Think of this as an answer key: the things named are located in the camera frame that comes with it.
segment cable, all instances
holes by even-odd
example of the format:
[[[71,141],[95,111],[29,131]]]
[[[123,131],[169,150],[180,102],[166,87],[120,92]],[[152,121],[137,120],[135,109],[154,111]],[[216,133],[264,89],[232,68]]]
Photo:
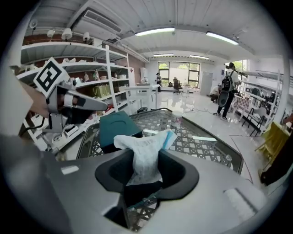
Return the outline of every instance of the cable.
[[[21,134],[19,134],[19,136],[21,137],[21,136],[22,136],[27,130],[32,130],[32,129],[36,129],[36,128],[40,128],[40,127],[42,127],[43,124],[44,124],[44,122],[45,122],[45,117],[43,117],[41,125],[39,125],[39,126],[34,126],[34,127],[28,127],[28,128],[26,128],[26,129],[24,129],[23,132],[22,132]]]

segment ceiling light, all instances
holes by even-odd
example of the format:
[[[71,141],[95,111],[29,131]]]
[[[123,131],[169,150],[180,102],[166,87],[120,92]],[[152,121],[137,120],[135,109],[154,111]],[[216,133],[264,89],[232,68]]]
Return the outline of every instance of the ceiling light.
[[[158,33],[158,32],[174,32],[174,31],[175,31],[174,27],[163,27],[163,28],[151,29],[151,30],[147,30],[143,32],[137,32],[135,35],[139,37],[139,36],[144,36],[144,35]]]
[[[190,55],[189,57],[191,58],[201,58],[201,59],[209,59],[208,57],[204,57],[204,56],[199,56],[199,55]]]
[[[210,36],[210,37],[215,37],[215,38],[218,38],[218,39],[221,39],[223,41],[226,41],[226,42],[229,42],[233,45],[239,45],[239,43],[237,41],[234,41],[228,37],[225,37],[225,36],[222,36],[220,34],[216,34],[216,33],[213,33],[213,32],[206,32],[206,35],[207,36]]]
[[[154,57],[173,56],[173,53],[154,54]]]

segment white ceiling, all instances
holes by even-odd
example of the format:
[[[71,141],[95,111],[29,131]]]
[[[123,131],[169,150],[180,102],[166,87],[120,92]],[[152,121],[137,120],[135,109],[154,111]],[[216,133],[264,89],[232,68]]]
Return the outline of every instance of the white ceiling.
[[[88,7],[116,22],[122,31],[85,21],[80,15]],[[216,62],[235,61],[280,55],[284,44],[274,22],[254,0],[44,0],[33,17],[38,19],[34,33],[46,33],[48,27],[71,27],[75,22],[73,31],[104,40],[119,36],[121,43],[147,58],[174,51],[180,56],[208,56]],[[175,35],[133,36],[162,26],[174,26]],[[208,37],[206,31],[238,36],[240,44]]]

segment black chair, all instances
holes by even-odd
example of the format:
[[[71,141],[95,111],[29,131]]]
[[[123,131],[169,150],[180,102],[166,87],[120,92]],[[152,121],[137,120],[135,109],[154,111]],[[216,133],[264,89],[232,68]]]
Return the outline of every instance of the black chair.
[[[179,91],[182,89],[180,80],[174,79],[173,83],[174,83],[174,89],[175,89],[173,93],[177,93],[177,94],[182,93],[182,91]]]
[[[255,117],[253,114],[259,114],[260,118],[257,118]],[[245,119],[245,121],[243,122],[242,126],[245,124],[246,121],[250,121],[253,119],[255,122],[257,122],[257,125],[255,126],[253,132],[256,130],[256,134],[255,136],[257,135],[258,132],[260,132],[260,128],[261,128],[261,125],[262,123],[264,122],[265,120],[265,117],[266,117],[266,109],[264,107],[261,107],[259,109],[254,109],[254,108],[251,108],[247,118]]]

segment office chair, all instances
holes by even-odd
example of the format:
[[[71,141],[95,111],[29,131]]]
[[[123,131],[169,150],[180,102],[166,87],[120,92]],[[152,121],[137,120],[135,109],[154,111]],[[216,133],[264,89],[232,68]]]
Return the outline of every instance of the office chair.
[[[182,91],[179,91],[182,89],[180,80],[174,79],[173,83],[174,83],[174,89],[175,89],[173,93],[177,93],[177,94],[182,93]]]

